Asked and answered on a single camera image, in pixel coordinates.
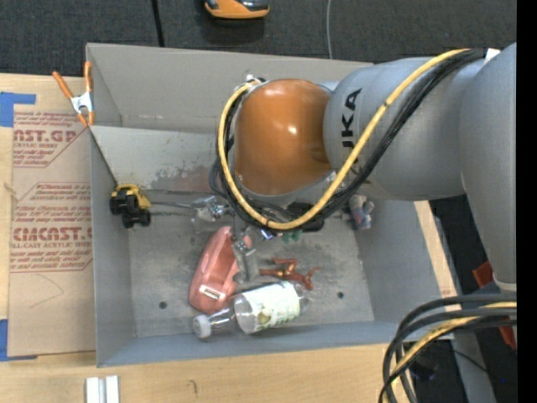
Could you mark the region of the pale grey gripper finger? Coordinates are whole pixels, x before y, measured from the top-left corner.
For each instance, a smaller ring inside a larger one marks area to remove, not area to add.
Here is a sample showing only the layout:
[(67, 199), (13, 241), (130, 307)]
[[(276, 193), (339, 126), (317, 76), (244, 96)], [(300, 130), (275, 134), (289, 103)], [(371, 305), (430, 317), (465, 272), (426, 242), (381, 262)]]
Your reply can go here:
[(238, 272), (233, 276), (235, 282), (251, 282), (258, 275), (256, 249), (246, 242), (235, 242), (232, 246)]

